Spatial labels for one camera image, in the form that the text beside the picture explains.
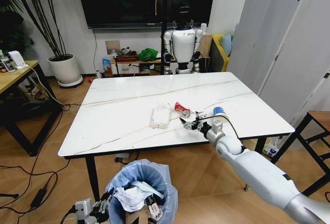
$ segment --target yellow chair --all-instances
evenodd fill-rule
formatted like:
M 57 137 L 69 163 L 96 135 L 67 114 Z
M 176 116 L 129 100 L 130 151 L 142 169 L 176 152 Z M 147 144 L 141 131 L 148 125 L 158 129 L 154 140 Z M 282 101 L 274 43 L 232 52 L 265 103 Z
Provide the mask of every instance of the yellow chair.
M 210 47 L 210 66 L 209 69 L 213 72 L 225 72 L 228 66 L 229 57 L 221 47 L 221 37 L 226 34 L 213 34 Z

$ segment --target wooden floor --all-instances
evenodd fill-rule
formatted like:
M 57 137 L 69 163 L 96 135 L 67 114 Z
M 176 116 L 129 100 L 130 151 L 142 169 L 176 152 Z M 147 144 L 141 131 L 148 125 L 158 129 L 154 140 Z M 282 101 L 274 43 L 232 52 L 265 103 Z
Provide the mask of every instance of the wooden floor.
M 51 80 L 51 86 L 61 102 L 81 103 L 90 83 L 85 80 L 76 88 L 61 89 Z M 20 127 L 29 138 L 33 138 L 45 118 L 22 121 Z M 73 119 L 72 112 L 63 113 L 58 128 L 41 151 L 35 173 L 57 170 L 67 163 L 57 156 L 57 152 Z M 2 127 L 0 141 L 1 165 L 21 165 L 28 171 L 31 169 L 35 158 L 29 157 Z M 255 144 L 247 140 L 244 145 L 253 148 Z M 319 153 L 326 151 L 326 147 L 318 141 L 313 146 Z M 143 151 L 139 158 L 170 166 L 172 183 L 179 194 L 174 223 L 294 223 L 283 211 L 263 202 L 252 190 L 244 192 L 244 182 L 228 163 L 214 153 L 210 145 Z M 101 192 L 122 167 L 113 159 L 113 155 L 95 158 Z M 300 190 L 322 175 L 322 170 L 305 151 L 288 151 L 277 165 L 293 178 Z M 28 192 L 11 207 L 18 211 L 28 210 L 37 190 L 43 187 L 47 179 L 47 175 L 33 177 Z M 0 193 L 22 193 L 27 183 L 28 175 L 20 169 L 0 169 Z M 326 190 L 330 190 L 330 184 L 311 198 L 325 201 Z M 85 197 L 92 197 L 86 164 L 83 158 L 74 159 L 59 173 L 57 186 L 49 199 L 39 209 L 22 217 L 20 223 L 58 224 L 74 202 Z M 8 198 L 0 198 L 0 205 L 8 201 Z M 10 210 L 0 210 L 0 223 L 16 223 L 17 217 L 18 214 Z M 75 223 L 74 215 L 70 215 L 64 223 Z

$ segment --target blue trash bag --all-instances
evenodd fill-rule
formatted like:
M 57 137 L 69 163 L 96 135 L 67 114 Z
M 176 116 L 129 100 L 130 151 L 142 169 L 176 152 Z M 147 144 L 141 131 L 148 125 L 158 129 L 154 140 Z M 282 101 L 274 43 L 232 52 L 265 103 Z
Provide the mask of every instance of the blue trash bag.
M 150 162 L 147 159 L 134 161 L 124 166 L 120 172 L 110 181 L 106 191 L 114 188 L 113 194 L 118 187 L 126 189 L 133 181 L 145 181 L 152 188 L 164 195 L 160 199 L 154 194 L 154 198 L 159 203 L 163 211 L 163 216 L 157 224 L 170 224 L 174 221 L 178 206 L 177 190 L 171 184 L 171 177 L 168 165 L 161 165 Z M 125 224 L 126 213 L 121 203 L 116 197 L 110 200 L 109 221 L 111 224 Z

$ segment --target green cloth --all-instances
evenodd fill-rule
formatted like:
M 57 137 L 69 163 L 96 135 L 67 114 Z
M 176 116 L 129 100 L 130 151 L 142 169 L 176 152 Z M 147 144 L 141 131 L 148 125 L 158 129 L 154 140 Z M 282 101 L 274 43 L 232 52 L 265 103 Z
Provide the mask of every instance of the green cloth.
M 157 54 L 157 50 L 146 48 L 145 50 L 142 50 L 141 53 L 138 55 L 138 59 L 143 61 L 156 60 Z

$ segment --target white marble tabletop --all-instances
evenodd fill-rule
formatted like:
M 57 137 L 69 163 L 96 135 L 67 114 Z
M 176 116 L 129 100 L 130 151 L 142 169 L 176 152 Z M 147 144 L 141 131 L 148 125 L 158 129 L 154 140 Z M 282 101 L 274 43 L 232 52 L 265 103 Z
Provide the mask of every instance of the white marble tabletop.
M 240 138 L 274 136 L 294 128 L 230 72 L 96 79 L 58 152 L 74 156 L 205 142 L 183 128 L 175 102 L 212 115 L 222 107 Z M 170 103 L 167 129 L 149 127 L 157 103 Z M 194 120 L 192 113 L 188 118 Z M 223 131 L 235 136 L 230 125 Z

